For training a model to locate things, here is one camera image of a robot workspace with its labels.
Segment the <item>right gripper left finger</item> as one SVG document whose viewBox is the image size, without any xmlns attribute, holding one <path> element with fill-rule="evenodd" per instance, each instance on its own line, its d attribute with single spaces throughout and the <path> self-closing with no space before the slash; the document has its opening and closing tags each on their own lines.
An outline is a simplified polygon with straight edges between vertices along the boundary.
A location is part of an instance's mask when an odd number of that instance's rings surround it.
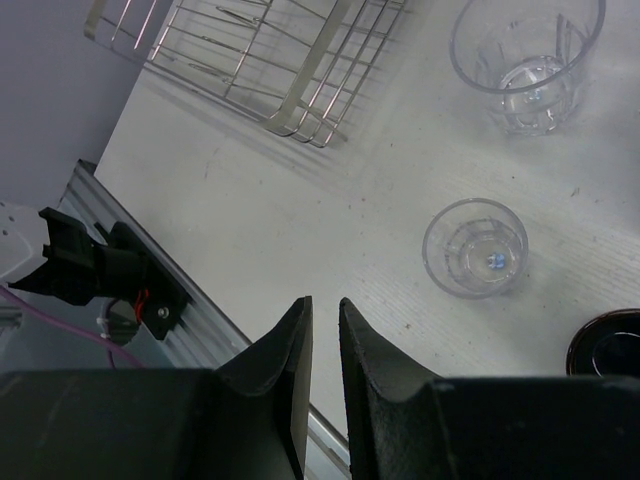
<svg viewBox="0 0 640 480">
<path fill-rule="evenodd" d="M 312 300 L 218 369 L 1 378 L 5 479 L 300 479 Z"/>
</svg>

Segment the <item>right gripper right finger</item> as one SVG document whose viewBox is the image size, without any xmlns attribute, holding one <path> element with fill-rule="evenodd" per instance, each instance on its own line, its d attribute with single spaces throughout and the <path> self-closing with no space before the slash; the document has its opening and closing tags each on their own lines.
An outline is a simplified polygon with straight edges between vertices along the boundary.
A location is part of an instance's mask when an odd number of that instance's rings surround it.
<svg viewBox="0 0 640 480">
<path fill-rule="evenodd" d="M 440 377 L 349 299 L 339 342 L 355 479 L 635 479 L 633 377 Z"/>
</svg>

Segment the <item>clear glass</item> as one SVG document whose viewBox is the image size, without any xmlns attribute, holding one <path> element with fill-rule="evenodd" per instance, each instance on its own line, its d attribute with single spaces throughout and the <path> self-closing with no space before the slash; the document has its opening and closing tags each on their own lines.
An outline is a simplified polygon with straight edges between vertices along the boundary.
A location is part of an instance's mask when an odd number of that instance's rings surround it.
<svg viewBox="0 0 640 480">
<path fill-rule="evenodd" d="M 485 198 L 459 200 L 428 225 L 422 258 L 431 280 L 462 299 L 501 295 L 523 276 L 529 241 L 523 222 L 505 205 Z"/>
<path fill-rule="evenodd" d="M 605 15 L 603 1 L 469 1 L 451 64 L 502 131 L 546 135 L 581 103 Z"/>
</svg>

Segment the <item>small blue cup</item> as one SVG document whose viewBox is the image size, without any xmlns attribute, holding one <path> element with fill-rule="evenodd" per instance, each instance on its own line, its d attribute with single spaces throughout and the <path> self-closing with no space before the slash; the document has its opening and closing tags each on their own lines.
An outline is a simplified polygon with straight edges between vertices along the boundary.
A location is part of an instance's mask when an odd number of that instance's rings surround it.
<svg viewBox="0 0 640 480">
<path fill-rule="evenodd" d="M 567 375 L 639 377 L 639 309 L 602 314 L 578 330 L 566 355 Z"/>
</svg>

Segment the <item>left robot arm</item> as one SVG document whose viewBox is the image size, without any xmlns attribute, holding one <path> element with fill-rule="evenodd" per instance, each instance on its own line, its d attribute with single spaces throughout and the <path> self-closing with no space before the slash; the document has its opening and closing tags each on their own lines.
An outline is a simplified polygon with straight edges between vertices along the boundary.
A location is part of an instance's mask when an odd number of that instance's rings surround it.
<svg viewBox="0 0 640 480">
<path fill-rule="evenodd" d="M 1 283 L 10 284 L 46 263 L 43 249 L 50 237 L 46 220 L 35 208 L 2 201 L 0 218 Z"/>
</svg>

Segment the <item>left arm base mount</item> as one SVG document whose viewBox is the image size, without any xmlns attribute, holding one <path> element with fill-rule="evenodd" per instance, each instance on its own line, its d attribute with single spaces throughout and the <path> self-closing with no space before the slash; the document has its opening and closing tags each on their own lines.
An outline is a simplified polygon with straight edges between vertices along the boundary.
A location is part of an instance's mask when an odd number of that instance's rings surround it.
<svg viewBox="0 0 640 480">
<path fill-rule="evenodd" d="M 100 243 L 79 220 L 47 207 L 50 241 L 44 246 L 46 263 L 9 287 L 55 297 L 70 305 L 85 306 L 95 298 L 125 301 L 136 322 L 163 340 L 177 325 L 188 303 L 186 290 L 169 275 L 133 234 L 117 222 Z"/>
</svg>

